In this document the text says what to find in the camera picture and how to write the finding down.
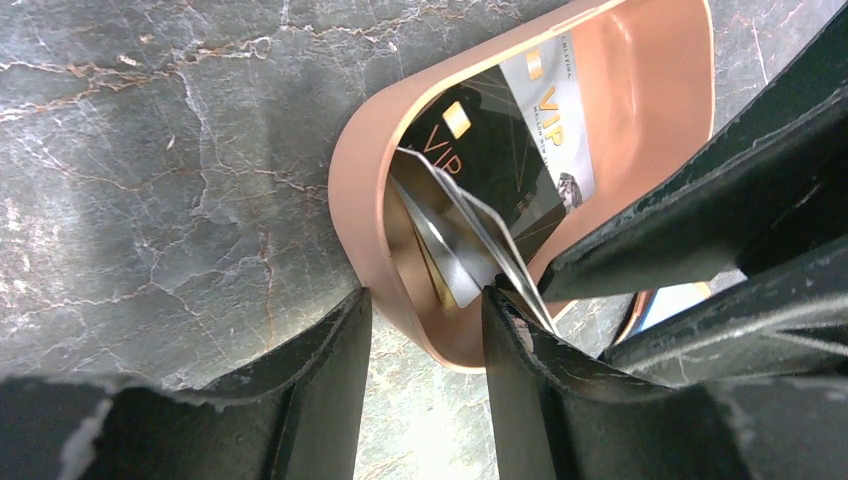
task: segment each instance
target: marble floor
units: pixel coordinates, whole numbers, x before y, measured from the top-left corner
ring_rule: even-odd
[[[8,0],[0,375],[201,386],[307,328],[357,286],[326,192],[350,115],[563,3]],[[716,129],[844,3],[711,0]],[[560,331],[597,353],[626,301]],[[494,451],[485,377],[376,318],[356,478],[496,479]]]

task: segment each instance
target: gray marble surface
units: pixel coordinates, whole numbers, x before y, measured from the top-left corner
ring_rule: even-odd
[[[0,372],[168,388],[255,358],[357,284],[326,177],[366,98],[562,3],[4,1]],[[721,127],[843,1],[711,3]],[[589,350],[615,308],[587,302],[560,328]],[[497,478],[485,377],[380,318],[365,402],[357,478]]]

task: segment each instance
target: gold chip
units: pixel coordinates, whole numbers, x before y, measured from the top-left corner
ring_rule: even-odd
[[[541,77],[545,71],[542,69],[542,54],[539,50],[533,50],[527,54],[527,72],[530,73],[530,80],[536,80]]]
[[[453,134],[453,138],[459,138],[466,130],[471,128],[471,120],[465,114],[459,102],[453,102],[447,110],[442,113],[442,118],[448,124],[448,129]]]

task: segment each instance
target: gold vip lettering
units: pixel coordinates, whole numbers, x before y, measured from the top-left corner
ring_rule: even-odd
[[[439,155],[439,159],[436,160],[434,166],[445,170],[451,175],[456,175],[462,170],[462,160],[459,159],[459,155],[456,154],[449,140],[440,143],[434,142],[438,131],[439,124],[437,123],[433,125],[433,131],[430,132],[430,138],[427,140],[427,145],[424,146],[424,152],[422,153],[426,155],[429,152],[435,152],[434,155]]]
[[[552,86],[548,93],[539,102],[539,110],[542,111],[559,111],[559,105],[553,99],[556,93],[556,86]],[[555,113],[542,122],[542,128],[545,130],[545,138],[554,142],[554,145],[562,144],[562,125],[559,123],[559,113]]]

